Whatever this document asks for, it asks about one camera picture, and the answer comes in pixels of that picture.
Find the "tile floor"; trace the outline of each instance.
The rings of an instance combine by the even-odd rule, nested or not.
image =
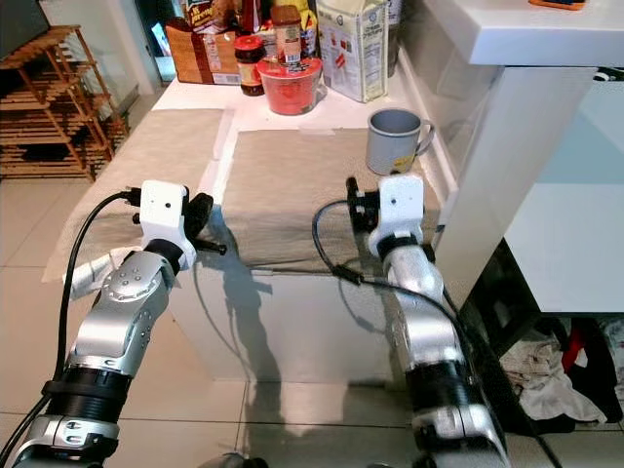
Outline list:
[[[40,279],[88,187],[61,179],[0,183],[0,444],[52,370],[60,282]],[[72,304],[70,336],[91,300]],[[375,461],[406,468],[415,457],[408,421],[405,398],[382,390],[215,381],[166,313],[124,406],[121,445],[106,466],[195,468],[237,449],[263,456],[272,468],[364,468]],[[617,424],[547,439],[565,467],[624,463]],[[532,440],[510,436],[508,444],[515,467],[549,466]]]

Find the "jar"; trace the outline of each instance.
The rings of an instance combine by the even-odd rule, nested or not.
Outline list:
[[[262,96],[262,80],[256,64],[264,57],[262,39],[257,36],[240,36],[234,41],[234,55],[241,75],[241,89],[247,96]]]
[[[301,15],[293,5],[271,8],[275,28],[277,59],[282,64],[301,61]]]

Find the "black cable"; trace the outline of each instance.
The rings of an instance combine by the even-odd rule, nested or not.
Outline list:
[[[87,230],[89,226],[102,211],[106,205],[109,203],[119,200],[125,199],[131,202],[134,206],[137,206],[137,189],[132,189],[130,191],[118,192],[109,197],[106,197],[101,202],[97,204],[97,206],[89,213],[87,218],[82,224],[82,227],[78,231],[76,239],[74,241],[74,245],[71,249],[71,254],[69,255],[69,261],[67,262],[67,271],[65,272],[65,284],[62,290],[62,298],[60,300],[60,311],[58,312],[58,343],[57,343],[57,362],[55,364],[55,372],[52,377],[52,380],[59,380],[62,376],[64,367],[65,367],[65,348],[67,345],[67,310],[69,308],[69,298],[71,296],[71,282],[74,276],[74,268],[76,266],[76,259],[78,258],[78,251],[80,250],[80,245],[82,244],[83,239],[85,238],[85,234],[87,234]],[[41,410],[48,404],[50,401],[50,395],[45,394],[39,399],[39,401],[32,407],[32,409],[28,412],[28,414],[24,417],[18,427],[13,431],[11,437],[2,447],[2,451],[0,452],[0,468],[4,467],[9,460],[9,455],[13,451],[15,445],[20,440],[23,432],[28,428],[30,423],[37,417],[37,414],[41,412]]]
[[[469,331],[464,327],[464,325],[458,320],[459,309],[457,308],[452,298],[450,297],[450,294],[447,288],[443,289],[443,296],[447,300],[448,305],[451,308],[454,315],[449,313],[443,304],[433,299],[432,297],[429,297],[426,294],[408,290],[399,285],[393,285],[391,283],[388,283],[387,281],[368,280],[364,277],[364,275],[361,272],[355,271],[347,267],[346,265],[333,264],[332,260],[327,255],[327,253],[325,252],[325,249],[323,249],[323,245],[321,244],[321,239],[319,236],[319,224],[320,224],[321,217],[327,210],[329,210],[332,207],[345,205],[345,204],[348,204],[346,200],[337,200],[334,202],[327,203],[314,214],[314,218],[312,219],[312,240],[314,241],[314,246],[316,247],[316,250],[319,256],[321,257],[323,262],[326,264],[326,266],[329,268],[333,276],[337,277],[338,279],[350,281],[351,283],[354,283],[358,286],[368,285],[368,286],[373,286],[373,287],[384,288],[386,290],[392,290],[397,293],[403,293],[403,294],[410,295],[412,297],[416,297],[421,300],[424,300],[429,305],[438,309],[442,314],[445,315],[447,319],[450,320],[450,322],[452,323],[455,329],[455,332],[457,333],[457,336],[462,345],[462,348],[468,352],[471,352],[472,346],[470,346],[470,344],[472,343],[472,341],[476,339],[481,339],[481,340],[483,339],[480,336],[478,336],[477,333],[469,333]],[[494,355],[493,351],[491,350],[491,348],[489,348],[489,346],[481,346],[481,348],[484,348],[489,353],[491,353],[491,355],[494,356],[494,361],[496,362],[496,364],[500,366],[498,357]],[[466,356],[466,361],[468,362],[468,366],[470,368],[471,373],[473,374],[473,377],[478,378],[477,373],[475,372],[472,359],[469,359],[469,357]],[[544,453],[546,454],[546,456],[548,457],[548,459],[550,460],[550,462],[553,464],[555,468],[563,468],[561,461],[555,455],[555,453],[550,448],[548,443],[544,440],[544,438],[542,438],[539,434],[537,434],[537,431],[535,430],[535,427],[532,424],[532,421],[528,417],[527,413],[522,409],[522,406],[520,405],[520,401],[518,400],[518,397],[514,393],[511,387],[511,383],[509,383],[509,380],[505,379],[505,382],[506,382],[506,385],[508,386],[508,391],[511,392],[511,394],[514,396],[515,405],[519,407],[521,414],[524,416],[524,419],[529,428],[531,437],[539,444],[539,446],[542,448],[542,450],[544,451]]]

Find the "beige cloth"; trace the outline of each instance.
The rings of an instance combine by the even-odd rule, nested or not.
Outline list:
[[[243,263],[326,272],[312,242],[312,217],[327,202],[346,198],[349,176],[361,190],[376,190],[379,176],[367,168],[366,148],[366,129],[240,133],[222,210]],[[413,170],[422,175],[419,164]],[[431,185],[425,186],[423,227],[430,241],[440,209]],[[346,209],[327,213],[321,236],[336,262],[359,256]]]
[[[148,112],[113,161],[69,216],[48,260],[43,281],[65,273],[74,239],[89,212],[105,197],[140,187],[146,179],[186,185],[194,194],[212,159],[221,110],[155,110]],[[140,244],[140,227],[132,223],[137,208],[113,202],[94,220],[78,255],[77,265],[112,249]]]

